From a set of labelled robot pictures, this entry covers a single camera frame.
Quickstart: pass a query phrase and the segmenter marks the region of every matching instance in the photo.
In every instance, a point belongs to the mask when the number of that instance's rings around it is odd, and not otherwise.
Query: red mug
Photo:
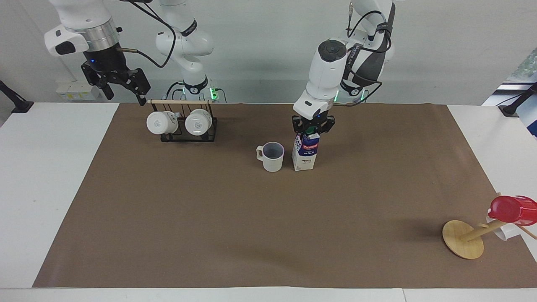
[[[489,217],[519,226],[537,222],[537,203],[526,196],[498,196],[490,204]]]

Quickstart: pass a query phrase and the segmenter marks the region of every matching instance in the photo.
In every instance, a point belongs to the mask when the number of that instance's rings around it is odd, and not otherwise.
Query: table
[[[14,115],[0,128],[1,170],[12,171],[10,174],[2,173],[0,182],[2,199],[6,200],[0,222],[0,229],[6,231],[0,236],[2,241],[11,242],[1,247],[4,256],[0,266],[2,271],[9,271],[10,274],[0,276],[0,287],[31,287],[117,106],[38,103],[28,114]],[[537,143],[518,119],[504,118],[495,107],[450,106],[449,109],[497,191],[506,195],[537,196],[537,189],[532,185],[537,171],[537,162],[534,160]],[[519,152],[515,157],[511,156],[514,146]],[[513,164],[505,165],[505,159],[512,160]],[[57,171],[53,176],[50,175],[51,169]],[[63,186],[51,186],[57,183],[63,183]],[[536,243],[525,234],[523,238],[536,257]],[[27,291],[31,294],[42,292],[45,299],[51,290]],[[182,294],[185,290],[172,291]],[[355,295],[360,292],[365,294],[367,290],[335,291],[350,291]],[[403,293],[402,290],[395,291],[396,296]],[[95,290],[84,292],[95,293]],[[17,296],[18,293],[9,290],[1,294]]]

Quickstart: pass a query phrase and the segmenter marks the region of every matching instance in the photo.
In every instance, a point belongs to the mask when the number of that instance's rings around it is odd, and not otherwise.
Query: milk carton
[[[318,133],[296,135],[292,153],[295,171],[313,169],[320,138]]]

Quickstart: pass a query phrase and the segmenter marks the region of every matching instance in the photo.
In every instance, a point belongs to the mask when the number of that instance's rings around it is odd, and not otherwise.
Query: blue object
[[[528,130],[533,136],[537,136],[537,120],[528,126]]]

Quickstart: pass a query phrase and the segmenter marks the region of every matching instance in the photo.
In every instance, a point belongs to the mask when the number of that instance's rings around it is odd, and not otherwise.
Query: mug
[[[275,141],[257,147],[257,159],[263,162],[263,168],[269,172],[277,172],[284,162],[284,147]]]
[[[175,113],[171,111],[155,111],[152,112],[146,120],[147,129],[152,134],[167,134],[177,131],[179,122]]]
[[[205,134],[207,130],[213,125],[213,118],[204,109],[195,109],[192,110],[190,115],[185,120],[186,130],[195,136],[200,136]]]

